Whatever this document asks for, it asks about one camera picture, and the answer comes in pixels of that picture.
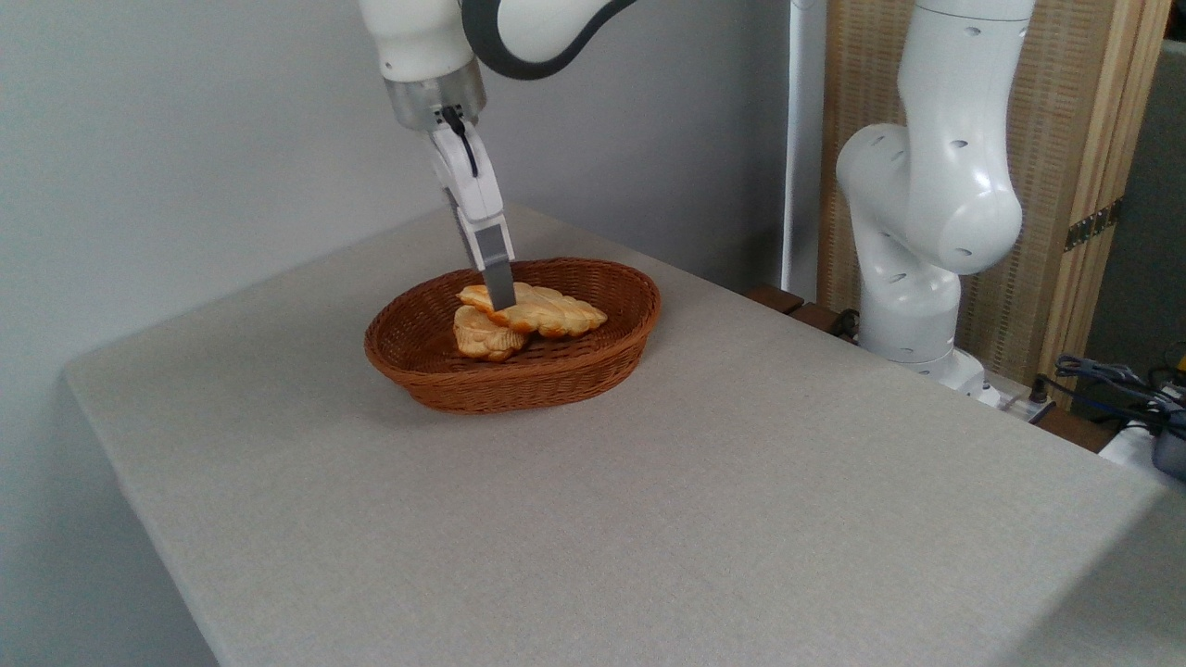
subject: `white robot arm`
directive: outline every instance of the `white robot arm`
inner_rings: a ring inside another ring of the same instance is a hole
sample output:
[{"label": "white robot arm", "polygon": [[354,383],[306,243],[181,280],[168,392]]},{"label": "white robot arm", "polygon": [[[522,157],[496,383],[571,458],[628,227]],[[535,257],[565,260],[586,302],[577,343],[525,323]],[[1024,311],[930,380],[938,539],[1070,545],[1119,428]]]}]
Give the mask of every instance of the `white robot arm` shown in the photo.
[{"label": "white robot arm", "polygon": [[995,404],[955,349],[959,275],[1008,254],[1021,229],[1006,112],[1034,0],[917,0],[898,87],[907,126],[874,125],[837,179],[861,267],[861,347]]},{"label": "white robot arm", "polygon": [[433,169],[496,309],[515,304],[503,198],[474,129],[486,103],[474,50],[496,71],[560,71],[633,0],[359,0],[396,119],[425,135]]}]

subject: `wicker basket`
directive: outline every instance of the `wicker basket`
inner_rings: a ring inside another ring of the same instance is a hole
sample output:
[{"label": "wicker basket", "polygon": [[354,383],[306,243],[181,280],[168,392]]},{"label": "wicker basket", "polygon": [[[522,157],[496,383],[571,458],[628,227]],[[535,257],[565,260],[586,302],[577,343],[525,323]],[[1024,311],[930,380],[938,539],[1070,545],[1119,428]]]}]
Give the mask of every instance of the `wicker basket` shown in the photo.
[{"label": "wicker basket", "polygon": [[556,406],[601,394],[626,379],[659,315],[659,292],[645,274],[610,261],[576,258],[514,262],[515,279],[560,290],[610,319],[580,338],[533,336],[511,358],[461,356],[453,338],[457,293],[478,285],[454,271],[404,292],[366,329],[366,358],[416,401],[445,412],[491,414]]}]

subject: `white wall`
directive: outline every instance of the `white wall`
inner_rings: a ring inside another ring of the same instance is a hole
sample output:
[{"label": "white wall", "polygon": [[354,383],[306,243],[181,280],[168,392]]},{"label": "white wall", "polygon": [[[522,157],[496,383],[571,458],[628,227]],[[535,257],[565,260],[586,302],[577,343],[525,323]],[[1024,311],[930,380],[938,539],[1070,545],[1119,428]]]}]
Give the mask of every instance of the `white wall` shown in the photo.
[{"label": "white wall", "polygon": [[[556,77],[487,76],[506,197],[774,280],[786,9],[763,5],[648,0]],[[0,665],[210,665],[60,369],[427,212],[435,184],[352,1],[0,17]]]}]

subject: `woven panel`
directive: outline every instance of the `woven panel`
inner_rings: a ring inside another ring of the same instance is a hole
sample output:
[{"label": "woven panel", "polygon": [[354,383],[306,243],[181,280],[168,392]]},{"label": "woven panel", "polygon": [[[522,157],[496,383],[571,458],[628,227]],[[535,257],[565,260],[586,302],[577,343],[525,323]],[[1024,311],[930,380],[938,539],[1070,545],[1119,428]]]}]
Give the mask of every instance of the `woven panel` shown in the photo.
[{"label": "woven panel", "polygon": [[[1014,80],[1009,163],[1025,222],[1005,260],[964,279],[957,343],[1018,381],[1038,367],[1114,6],[1039,0]],[[885,0],[829,6],[825,164],[861,127],[904,121],[897,70],[911,9]],[[852,225],[830,170],[822,192],[820,298],[833,310],[856,307]]]},{"label": "woven panel", "polygon": [[[1072,220],[1082,220],[1123,195],[1168,11],[1169,0],[1115,6],[1080,160]],[[1038,364],[1040,370],[1050,371],[1060,354],[1086,351],[1110,247],[1109,233],[1061,258]]]}]

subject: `croissant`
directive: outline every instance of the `croissant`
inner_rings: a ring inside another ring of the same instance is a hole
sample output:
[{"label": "croissant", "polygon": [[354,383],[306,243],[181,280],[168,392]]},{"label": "croissant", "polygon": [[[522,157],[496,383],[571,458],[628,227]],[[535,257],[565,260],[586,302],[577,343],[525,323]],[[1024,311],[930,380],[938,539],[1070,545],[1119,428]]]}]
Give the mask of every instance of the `croissant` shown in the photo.
[{"label": "croissant", "polygon": [[496,311],[485,285],[471,285],[458,294],[461,303],[484,312],[490,322],[518,333],[538,331],[546,338],[581,336],[605,324],[607,316],[593,305],[549,287],[515,284],[515,305]]},{"label": "croissant", "polygon": [[506,361],[527,344],[527,333],[499,326],[473,306],[461,306],[453,315],[457,349],[471,358]]}]

